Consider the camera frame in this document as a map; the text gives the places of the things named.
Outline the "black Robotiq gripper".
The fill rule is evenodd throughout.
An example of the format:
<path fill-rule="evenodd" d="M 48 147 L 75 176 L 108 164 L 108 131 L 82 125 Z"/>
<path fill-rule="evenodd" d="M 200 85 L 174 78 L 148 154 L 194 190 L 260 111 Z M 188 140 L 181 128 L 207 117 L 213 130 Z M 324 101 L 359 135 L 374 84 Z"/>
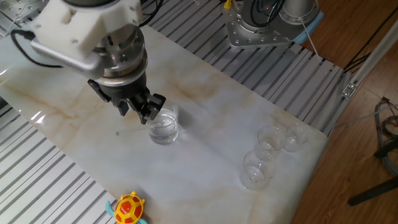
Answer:
<path fill-rule="evenodd" d="M 88 84 L 104 102 L 112 102 L 121 116 L 125 116 L 129 109 L 128 104 L 121 99 L 129 99 L 129 106 L 139 115 L 141 124 L 154 120 L 166 101 L 162 95 L 149 93 L 145 73 L 123 86 L 99 85 L 94 80 L 88 80 Z"/>

